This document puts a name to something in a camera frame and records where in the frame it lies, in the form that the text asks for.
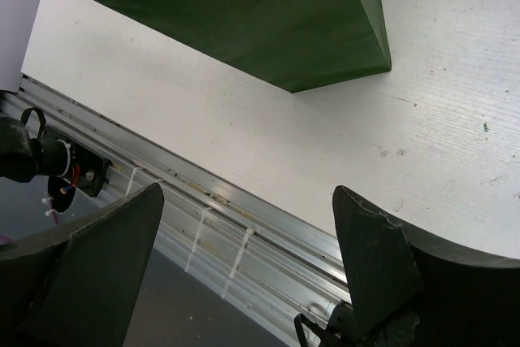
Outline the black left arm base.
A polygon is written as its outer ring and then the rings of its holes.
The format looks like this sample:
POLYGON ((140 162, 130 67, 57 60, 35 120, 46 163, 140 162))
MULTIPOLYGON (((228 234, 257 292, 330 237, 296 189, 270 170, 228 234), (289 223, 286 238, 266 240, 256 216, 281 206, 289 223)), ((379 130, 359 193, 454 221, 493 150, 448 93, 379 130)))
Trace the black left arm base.
MULTIPOLYGON (((37 138, 40 121, 46 121, 43 110, 30 107, 23 111, 20 121, 27 125, 32 114, 37 116, 39 123, 34 137, 37 138)), ((78 192, 90 197, 98 196, 110 166, 107 158, 48 124, 38 140, 41 170, 48 178, 45 197, 45 204, 50 208, 48 215, 57 219, 59 214, 69 209, 78 192)))

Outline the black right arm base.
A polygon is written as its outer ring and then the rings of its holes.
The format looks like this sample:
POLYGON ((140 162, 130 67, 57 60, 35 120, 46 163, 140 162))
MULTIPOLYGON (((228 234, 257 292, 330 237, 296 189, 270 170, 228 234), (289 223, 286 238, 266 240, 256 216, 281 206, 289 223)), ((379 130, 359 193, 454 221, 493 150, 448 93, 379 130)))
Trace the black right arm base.
POLYGON ((293 322, 301 347, 310 345, 306 330, 318 337, 320 346, 354 347, 356 345, 349 335, 353 325, 353 307, 346 301, 334 308, 326 327, 320 327, 318 323, 302 313, 298 314, 293 322))

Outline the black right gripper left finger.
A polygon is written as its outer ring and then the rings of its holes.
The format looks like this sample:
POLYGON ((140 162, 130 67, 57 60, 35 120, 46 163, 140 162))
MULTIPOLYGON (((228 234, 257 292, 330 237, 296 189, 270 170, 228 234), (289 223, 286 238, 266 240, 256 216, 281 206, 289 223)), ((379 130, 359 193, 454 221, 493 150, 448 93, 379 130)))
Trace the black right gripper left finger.
POLYGON ((3 346, 121 346, 163 214, 153 183, 1 247, 3 346))

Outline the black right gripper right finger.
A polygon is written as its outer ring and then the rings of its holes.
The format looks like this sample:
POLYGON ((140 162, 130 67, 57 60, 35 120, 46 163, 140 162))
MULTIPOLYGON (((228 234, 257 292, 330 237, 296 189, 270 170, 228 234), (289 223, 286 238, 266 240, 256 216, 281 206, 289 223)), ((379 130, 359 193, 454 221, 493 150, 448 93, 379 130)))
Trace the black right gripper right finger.
POLYGON ((350 301, 331 326, 358 346, 516 346, 519 261, 391 215, 353 190, 332 196, 350 301))

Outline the green paper bag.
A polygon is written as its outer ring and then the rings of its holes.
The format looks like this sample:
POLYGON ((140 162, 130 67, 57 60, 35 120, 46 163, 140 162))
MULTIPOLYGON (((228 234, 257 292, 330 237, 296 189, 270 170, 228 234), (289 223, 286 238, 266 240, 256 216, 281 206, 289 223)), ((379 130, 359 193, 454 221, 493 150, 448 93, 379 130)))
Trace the green paper bag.
POLYGON ((390 71, 382 0, 93 0, 290 93, 390 71))

